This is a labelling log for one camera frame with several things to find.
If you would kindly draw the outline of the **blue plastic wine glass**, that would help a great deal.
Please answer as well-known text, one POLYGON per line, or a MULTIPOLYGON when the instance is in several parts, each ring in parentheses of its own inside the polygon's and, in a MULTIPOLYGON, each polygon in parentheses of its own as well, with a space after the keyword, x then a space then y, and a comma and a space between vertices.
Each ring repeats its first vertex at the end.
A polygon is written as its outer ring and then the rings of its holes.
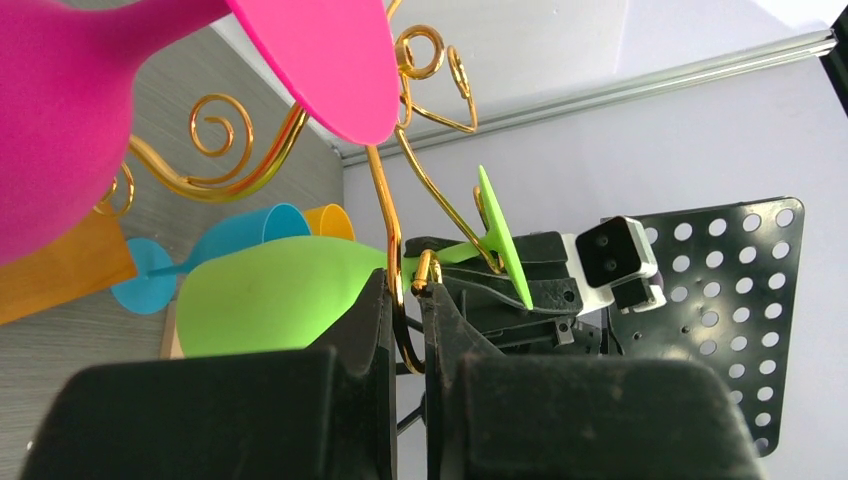
POLYGON ((153 314, 164 309, 173 298, 177 277, 190 273, 202 263, 272 240, 310 234, 310 226, 297 207, 278 203, 233 215, 215 224, 200 237, 181 263, 174 262, 156 241, 132 238, 128 247, 138 274, 113 286, 111 293, 126 310, 153 314))

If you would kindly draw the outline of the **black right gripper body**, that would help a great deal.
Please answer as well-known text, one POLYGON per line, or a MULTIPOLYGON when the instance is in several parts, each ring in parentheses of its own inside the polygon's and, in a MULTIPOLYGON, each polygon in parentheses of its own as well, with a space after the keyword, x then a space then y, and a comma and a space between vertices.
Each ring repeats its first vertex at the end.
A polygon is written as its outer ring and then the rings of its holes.
POLYGON ((604 355, 603 330, 573 315, 468 311, 465 319, 507 355, 604 355))

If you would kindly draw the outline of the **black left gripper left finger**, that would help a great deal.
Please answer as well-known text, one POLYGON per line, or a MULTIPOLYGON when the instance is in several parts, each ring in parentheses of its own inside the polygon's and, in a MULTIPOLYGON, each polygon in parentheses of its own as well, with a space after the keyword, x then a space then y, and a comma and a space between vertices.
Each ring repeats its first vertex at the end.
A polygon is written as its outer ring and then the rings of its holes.
POLYGON ((93 366, 57 395, 25 479, 392 479, 387 275, 304 349, 93 366))

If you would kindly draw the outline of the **green plastic wine glass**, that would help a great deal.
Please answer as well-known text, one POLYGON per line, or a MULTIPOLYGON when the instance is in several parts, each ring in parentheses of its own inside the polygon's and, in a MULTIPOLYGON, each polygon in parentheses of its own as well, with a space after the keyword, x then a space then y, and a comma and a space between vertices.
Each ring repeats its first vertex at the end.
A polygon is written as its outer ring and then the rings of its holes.
POLYGON ((208 260, 184 279, 176 301, 182 353, 191 358, 304 348, 387 264, 382 250, 315 235, 208 260))

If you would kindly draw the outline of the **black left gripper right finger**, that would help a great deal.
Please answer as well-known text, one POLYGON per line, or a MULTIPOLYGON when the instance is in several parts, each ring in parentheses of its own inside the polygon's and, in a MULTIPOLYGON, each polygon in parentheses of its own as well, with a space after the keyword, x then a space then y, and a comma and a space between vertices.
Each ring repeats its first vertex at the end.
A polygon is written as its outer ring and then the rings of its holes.
POLYGON ((420 295, 431 479, 758 479, 728 388, 690 361, 502 353, 420 295))

